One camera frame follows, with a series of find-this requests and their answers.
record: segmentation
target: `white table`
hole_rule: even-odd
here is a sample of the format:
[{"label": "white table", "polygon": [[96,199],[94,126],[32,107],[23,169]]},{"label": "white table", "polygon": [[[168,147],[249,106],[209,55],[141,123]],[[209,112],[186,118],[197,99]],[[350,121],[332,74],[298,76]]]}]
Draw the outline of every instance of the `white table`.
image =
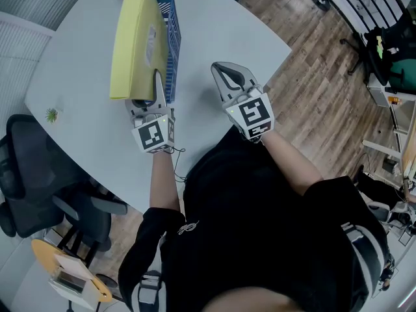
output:
[{"label": "white table", "polygon": [[[139,151],[123,101],[109,99],[112,49],[123,0],[78,0],[48,43],[26,105],[57,144],[129,205],[149,205],[151,155]],[[234,0],[175,0],[182,42],[176,85],[175,146],[190,167],[231,127],[210,66],[230,61],[263,85],[291,50]],[[58,120],[46,122],[48,108]]]}]

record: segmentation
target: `sleeve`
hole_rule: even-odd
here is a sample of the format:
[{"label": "sleeve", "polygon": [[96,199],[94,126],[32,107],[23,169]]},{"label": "sleeve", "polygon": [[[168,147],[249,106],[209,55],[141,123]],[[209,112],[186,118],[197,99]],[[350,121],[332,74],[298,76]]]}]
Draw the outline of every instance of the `sleeve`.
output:
[{"label": "sleeve", "polygon": [[120,293],[130,310],[133,289],[153,261],[159,239],[167,232],[166,239],[169,240],[184,223],[183,214],[171,209],[150,208],[143,214],[136,241],[118,271]]},{"label": "sleeve", "polygon": [[387,259],[389,248],[384,228],[371,213],[349,177],[319,181],[308,188],[304,197],[320,207],[337,225],[350,222],[369,230]]}]

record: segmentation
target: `wood laminate flooring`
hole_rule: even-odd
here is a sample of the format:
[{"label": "wood laminate flooring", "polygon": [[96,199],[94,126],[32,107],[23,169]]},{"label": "wood laminate flooring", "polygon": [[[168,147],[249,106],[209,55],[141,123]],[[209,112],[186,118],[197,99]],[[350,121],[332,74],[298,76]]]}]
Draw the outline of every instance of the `wood laminate flooring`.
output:
[{"label": "wood laminate flooring", "polygon": [[[363,70],[347,70],[357,54],[339,40],[351,41],[352,31],[332,8],[324,13],[311,0],[240,0],[292,49],[291,55],[266,88],[276,117],[276,129],[321,171],[326,179],[352,175],[365,152],[372,171],[381,169],[384,156],[361,141],[395,144],[386,108],[377,107],[363,84]],[[368,160],[360,160],[368,169]],[[94,273],[117,279],[118,267],[135,241],[142,215],[129,208],[127,216],[113,216],[112,248],[98,254]],[[61,225],[63,234],[68,225]]]}]

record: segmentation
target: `shoulder strap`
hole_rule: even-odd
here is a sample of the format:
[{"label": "shoulder strap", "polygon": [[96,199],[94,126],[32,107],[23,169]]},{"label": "shoulder strap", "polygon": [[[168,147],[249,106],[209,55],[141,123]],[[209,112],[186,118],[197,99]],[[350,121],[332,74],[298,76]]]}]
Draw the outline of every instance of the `shoulder strap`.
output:
[{"label": "shoulder strap", "polygon": [[161,246],[166,233],[157,244],[155,258],[133,290],[131,305],[133,312],[165,312],[166,286],[162,281]]}]

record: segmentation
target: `blue basket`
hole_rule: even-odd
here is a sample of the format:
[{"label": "blue basket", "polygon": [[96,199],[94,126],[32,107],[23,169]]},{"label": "blue basket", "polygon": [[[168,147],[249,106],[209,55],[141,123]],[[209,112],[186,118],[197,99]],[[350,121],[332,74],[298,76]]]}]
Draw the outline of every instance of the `blue basket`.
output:
[{"label": "blue basket", "polygon": [[175,100],[177,65],[179,62],[179,49],[181,48],[181,31],[176,15],[175,0],[157,0],[162,16],[168,27],[169,56],[166,68],[166,84],[164,91],[166,102]]}]

